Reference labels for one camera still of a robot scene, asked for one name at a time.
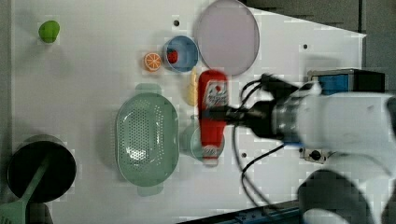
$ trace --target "yellow toy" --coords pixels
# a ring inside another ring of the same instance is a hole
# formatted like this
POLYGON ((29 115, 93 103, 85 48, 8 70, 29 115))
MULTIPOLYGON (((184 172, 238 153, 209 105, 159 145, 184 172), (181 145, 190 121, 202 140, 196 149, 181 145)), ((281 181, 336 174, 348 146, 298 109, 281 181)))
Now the yellow toy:
POLYGON ((198 83, 196 67, 191 70, 190 85, 187 88, 187 104, 196 106, 198 104, 198 83))

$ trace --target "colander handle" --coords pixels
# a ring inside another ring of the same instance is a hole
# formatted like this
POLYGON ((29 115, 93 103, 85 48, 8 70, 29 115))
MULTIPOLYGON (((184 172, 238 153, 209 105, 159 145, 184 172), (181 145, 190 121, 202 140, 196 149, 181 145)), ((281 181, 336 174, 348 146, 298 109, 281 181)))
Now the colander handle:
POLYGON ((137 94, 142 94, 142 93, 157 93, 162 95, 163 90, 158 84, 155 83, 139 83, 135 88, 134 88, 136 95, 137 94))

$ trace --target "blue bowl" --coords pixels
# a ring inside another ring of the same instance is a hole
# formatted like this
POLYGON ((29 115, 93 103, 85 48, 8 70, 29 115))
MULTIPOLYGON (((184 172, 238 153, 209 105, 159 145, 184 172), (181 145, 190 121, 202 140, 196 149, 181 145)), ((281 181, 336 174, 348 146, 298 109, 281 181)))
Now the blue bowl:
POLYGON ((189 72, 198 63, 198 47, 190 38, 178 35, 169 40, 163 48, 163 62, 166 67, 176 72, 189 72), (168 52, 177 51, 177 62, 169 63, 168 52))

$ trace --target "green ball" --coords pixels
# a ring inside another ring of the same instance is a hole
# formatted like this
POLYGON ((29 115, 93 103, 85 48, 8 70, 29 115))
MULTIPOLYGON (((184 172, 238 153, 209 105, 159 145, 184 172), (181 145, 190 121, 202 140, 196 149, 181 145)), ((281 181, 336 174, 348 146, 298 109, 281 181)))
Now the green ball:
POLYGON ((59 34, 61 27, 57 21, 46 21, 38 30, 40 38, 46 43, 53 43, 59 34))

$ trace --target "orange slice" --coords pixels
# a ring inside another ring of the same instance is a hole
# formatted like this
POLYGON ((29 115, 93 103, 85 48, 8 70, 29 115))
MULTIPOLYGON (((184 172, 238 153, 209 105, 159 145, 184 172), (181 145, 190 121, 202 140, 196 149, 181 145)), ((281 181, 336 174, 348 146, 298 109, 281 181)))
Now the orange slice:
POLYGON ((157 53, 148 53, 145 56, 145 66, 150 72, 157 71, 161 66, 161 57, 157 53))

